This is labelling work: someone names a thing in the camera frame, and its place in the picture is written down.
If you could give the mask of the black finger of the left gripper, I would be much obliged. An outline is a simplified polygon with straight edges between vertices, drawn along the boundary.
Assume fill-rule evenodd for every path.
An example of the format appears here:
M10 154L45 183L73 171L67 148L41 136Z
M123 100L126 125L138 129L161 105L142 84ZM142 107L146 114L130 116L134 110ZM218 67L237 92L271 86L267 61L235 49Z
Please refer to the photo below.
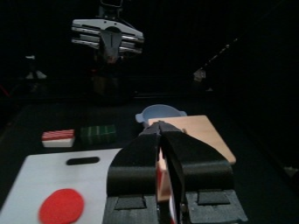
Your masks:
M102 39L102 54L103 58L107 63L113 61L113 35L110 31L102 31L101 32L101 39Z
M111 56L111 62L118 62L118 55L119 55L119 47L122 44L122 31L115 28L113 30L113 36L111 36L111 45L113 45L113 56Z

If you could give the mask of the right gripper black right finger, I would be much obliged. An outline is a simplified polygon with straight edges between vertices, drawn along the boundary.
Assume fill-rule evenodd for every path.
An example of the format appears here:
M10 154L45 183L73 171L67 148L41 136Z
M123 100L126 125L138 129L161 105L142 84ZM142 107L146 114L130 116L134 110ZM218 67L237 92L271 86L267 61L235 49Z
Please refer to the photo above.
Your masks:
M234 190L229 160L167 122L161 145L171 181L174 224L239 224L249 220Z

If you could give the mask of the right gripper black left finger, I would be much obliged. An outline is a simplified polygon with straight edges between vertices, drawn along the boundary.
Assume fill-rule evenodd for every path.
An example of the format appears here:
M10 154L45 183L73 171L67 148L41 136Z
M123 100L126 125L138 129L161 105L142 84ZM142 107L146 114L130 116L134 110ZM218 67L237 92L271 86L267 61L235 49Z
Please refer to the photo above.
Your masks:
M119 151L107 171L102 224L159 224L157 162L161 130L155 123Z

